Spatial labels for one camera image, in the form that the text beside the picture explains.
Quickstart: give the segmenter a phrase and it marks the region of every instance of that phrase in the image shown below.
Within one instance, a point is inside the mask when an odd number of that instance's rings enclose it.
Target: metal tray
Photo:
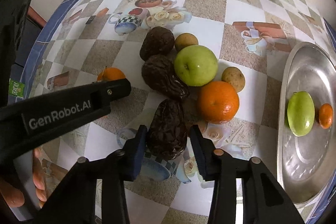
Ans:
[[[312,130],[302,137],[294,136],[288,126],[288,101],[294,92],[303,90],[311,95],[315,114],[324,103],[336,110],[336,70],[326,53],[308,42],[290,52],[280,94],[277,176],[294,203],[305,203],[319,194],[336,168],[335,123],[322,129],[315,120]]]

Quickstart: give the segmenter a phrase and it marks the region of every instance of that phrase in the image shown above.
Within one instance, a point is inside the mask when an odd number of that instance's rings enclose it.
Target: orange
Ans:
[[[117,68],[107,68],[98,75],[97,81],[113,81],[126,78],[125,74]]]
[[[223,81],[214,81],[201,87],[197,108],[204,120],[226,123],[236,115],[239,97],[235,88]]]
[[[329,104],[324,104],[319,110],[319,122],[323,129],[327,129],[333,123],[333,108]]]

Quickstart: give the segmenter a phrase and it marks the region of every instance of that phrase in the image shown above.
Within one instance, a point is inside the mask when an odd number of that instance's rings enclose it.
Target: checkered tablecloth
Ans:
[[[127,125],[144,109],[156,109],[165,98],[151,90],[141,77],[143,61],[139,51],[148,30],[137,28],[120,36],[113,25],[107,22],[112,14],[123,12],[134,1],[78,0],[58,25],[51,40],[41,41],[48,44],[42,63],[36,64],[30,96],[47,93],[47,80],[67,71],[70,72],[68,87],[89,84],[96,81],[105,66],[121,69],[132,85],[130,96],[114,102],[111,114],[43,145],[50,160],[66,169],[72,166],[78,156],[87,156],[89,150],[99,150],[105,145],[101,143],[101,147],[92,147],[90,132],[99,132],[97,134],[113,139],[115,135],[111,132],[115,133]],[[232,24],[235,21],[279,24],[286,35],[282,41],[286,47],[292,48],[301,41],[315,43],[327,52],[335,65],[336,54],[319,11],[306,0],[174,1],[176,6],[192,13],[190,22],[172,29],[174,36],[184,32],[192,33],[200,45],[214,52],[219,64],[215,79],[220,80],[223,70],[228,66],[235,66],[243,72],[246,86],[239,92],[240,109],[227,124],[231,130],[229,140],[242,148],[245,158],[260,157],[276,174],[278,106],[289,52],[272,50],[266,56],[250,53],[246,50],[241,33]],[[108,8],[105,15],[95,17],[90,24],[86,24],[91,16],[104,8]],[[79,11],[78,20],[63,24]],[[192,89],[191,96],[184,103],[186,116],[197,116],[196,92],[196,89]],[[183,184],[174,176],[162,182],[153,182],[140,176],[135,182],[126,183],[125,187],[132,223],[207,222],[212,188],[203,189],[197,178],[189,184]],[[242,196],[239,182],[237,195]],[[304,219],[314,204],[299,208]],[[238,206],[238,210],[242,209],[242,204],[238,205],[241,206]],[[242,214],[238,213],[237,223],[240,223],[241,218]]]

